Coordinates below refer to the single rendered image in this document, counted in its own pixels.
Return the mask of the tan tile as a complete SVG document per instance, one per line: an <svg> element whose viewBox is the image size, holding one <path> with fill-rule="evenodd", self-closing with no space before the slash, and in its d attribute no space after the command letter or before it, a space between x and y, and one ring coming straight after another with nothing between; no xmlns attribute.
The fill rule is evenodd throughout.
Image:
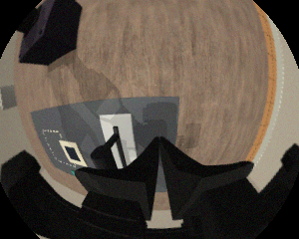
<svg viewBox="0 0 299 239"><path fill-rule="evenodd" d="M77 142L73 142L70 140L61 140L62 149L65 152L67 158L70 159L71 163L77 163L81 164L81 166L87 167L87 163L85 160L85 157L81 153L81 149L79 148L79 145Z"/></svg>

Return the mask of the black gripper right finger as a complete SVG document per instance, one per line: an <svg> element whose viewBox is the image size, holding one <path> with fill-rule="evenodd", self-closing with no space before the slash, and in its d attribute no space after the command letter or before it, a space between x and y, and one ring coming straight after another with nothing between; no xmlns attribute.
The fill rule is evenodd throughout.
<svg viewBox="0 0 299 239"><path fill-rule="evenodd" d="M158 144L172 220L182 219L182 214L196 202L202 191L233 183L234 180L245 178L252 172L254 163L250 160L238 160L237 163L226 163L222 166L204 166L185 155L180 148L174 147L165 136L158 137Z"/></svg>

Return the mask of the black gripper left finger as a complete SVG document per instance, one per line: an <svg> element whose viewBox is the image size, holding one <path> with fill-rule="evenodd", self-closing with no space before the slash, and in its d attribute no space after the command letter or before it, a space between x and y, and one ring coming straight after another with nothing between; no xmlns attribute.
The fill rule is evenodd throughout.
<svg viewBox="0 0 299 239"><path fill-rule="evenodd" d="M74 174L87 192L94 191L140 203L145 220L150 220L158 175L158 136L155 136L149 147L133 160L133 163L127 164L126 168L97 170L79 167Z"/></svg>

